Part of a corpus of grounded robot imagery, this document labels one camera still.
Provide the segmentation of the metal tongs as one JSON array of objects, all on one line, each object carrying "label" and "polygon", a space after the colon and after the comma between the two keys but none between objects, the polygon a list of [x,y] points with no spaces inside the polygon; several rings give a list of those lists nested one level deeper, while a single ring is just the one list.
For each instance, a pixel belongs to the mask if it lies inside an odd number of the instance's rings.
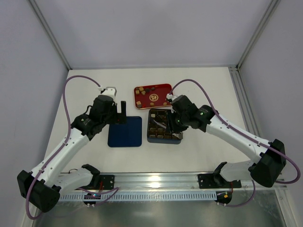
[{"label": "metal tongs", "polygon": [[152,119],[152,122],[158,126],[160,126],[161,128],[164,128],[165,130],[167,129],[166,124],[162,123],[162,122],[157,122],[156,120]]}]

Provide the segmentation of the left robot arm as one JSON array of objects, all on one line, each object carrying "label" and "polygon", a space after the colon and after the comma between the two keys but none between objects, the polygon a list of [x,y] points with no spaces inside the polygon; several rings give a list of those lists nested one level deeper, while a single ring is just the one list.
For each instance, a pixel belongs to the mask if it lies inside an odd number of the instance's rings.
[{"label": "left robot arm", "polygon": [[97,187],[100,171],[89,164],[66,176],[59,174],[106,125],[125,123],[126,101],[121,101],[121,112],[118,112],[112,97],[99,95],[95,98],[93,105],[70,123],[67,135],[47,158],[31,171],[23,170],[18,174],[17,182],[21,196],[26,199],[26,211],[32,204],[42,213],[47,213],[61,196],[81,187]]}]

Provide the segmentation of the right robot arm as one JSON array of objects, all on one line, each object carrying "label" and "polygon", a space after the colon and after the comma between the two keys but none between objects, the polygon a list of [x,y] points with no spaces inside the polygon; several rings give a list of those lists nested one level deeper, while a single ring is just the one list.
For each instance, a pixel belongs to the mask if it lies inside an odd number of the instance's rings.
[{"label": "right robot arm", "polygon": [[249,158],[237,163],[222,162],[213,171],[213,180],[219,187],[238,180],[254,180],[267,188],[274,185],[286,165],[281,141],[259,138],[230,123],[208,105],[197,108],[185,95],[167,94],[166,99],[173,109],[167,114],[171,132],[180,133],[188,127],[199,129],[222,139]]}]

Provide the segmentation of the blue chocolate tin box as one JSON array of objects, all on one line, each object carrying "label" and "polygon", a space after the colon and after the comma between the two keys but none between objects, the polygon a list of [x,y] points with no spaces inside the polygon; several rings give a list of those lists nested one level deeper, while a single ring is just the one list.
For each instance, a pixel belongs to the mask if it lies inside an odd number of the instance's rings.
[{"label": "blue chocolate tin box", "polygon": [[[165,115],[158,115],[159,111],[164,111]],[[160,144],[180,144],[182,140],[179,140],[177,137],[173,136],[173,132],[169,129],[168,122],[168,113],[171,110],[169,109],[157,109],[153,108],[149,110],[148,114],[148,124],[147,124],[147,141],[150,143],[160,143]],[[157,122],[162,122],[166,124],[167,129],[161,128],[160,126],[154,124],[152,119]]]}]

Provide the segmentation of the red tray lid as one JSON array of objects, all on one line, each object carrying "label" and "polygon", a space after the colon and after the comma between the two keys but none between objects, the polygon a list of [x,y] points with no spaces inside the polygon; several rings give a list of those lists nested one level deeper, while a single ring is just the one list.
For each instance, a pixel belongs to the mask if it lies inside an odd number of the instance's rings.
[{"label": "red tray lid", "polygon": [[[135,93],[135,90],[139,90],[140,87],[145,89],[149,89],[149,93],[142,95],[142,91],[139,94]],[[170,84],[157,84],[157,85],[146,85],[146,86],[138,86],[134,88],[134,102],[135,107],[138,108],[136,104],[137,101],[140,101],[142,104],[141,109],[149,109],[149,108],[160,108],[171,106],[170,102],[167,100],[167,94],[172,90],[172,86]]]}]

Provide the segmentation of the blue tin lid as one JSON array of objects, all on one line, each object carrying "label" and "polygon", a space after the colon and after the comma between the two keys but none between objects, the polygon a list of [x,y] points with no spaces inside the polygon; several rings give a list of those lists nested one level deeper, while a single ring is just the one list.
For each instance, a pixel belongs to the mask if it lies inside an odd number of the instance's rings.
[{"label": "blue tin lid", "polygon": [[142,118],[128,116],[126,124],[111,124],[107,144],[111,148],[140,147],[142,144]]}]

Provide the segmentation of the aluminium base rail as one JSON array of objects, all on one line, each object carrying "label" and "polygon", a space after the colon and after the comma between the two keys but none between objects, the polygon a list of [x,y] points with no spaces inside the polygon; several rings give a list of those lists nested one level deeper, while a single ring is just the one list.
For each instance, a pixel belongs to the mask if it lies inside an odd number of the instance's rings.
[{"label": "aluminium base rail", "polygon": [[198,176],[201,172],[164,172],[164,173],[101,173],[113,175],[113,187],[133,191],[172,191],[172,190],[203,190],[203,191],[239,191],[252,190],[250,180],[241,180],[241,187],[232,186],[219,188],[209,186]]}]

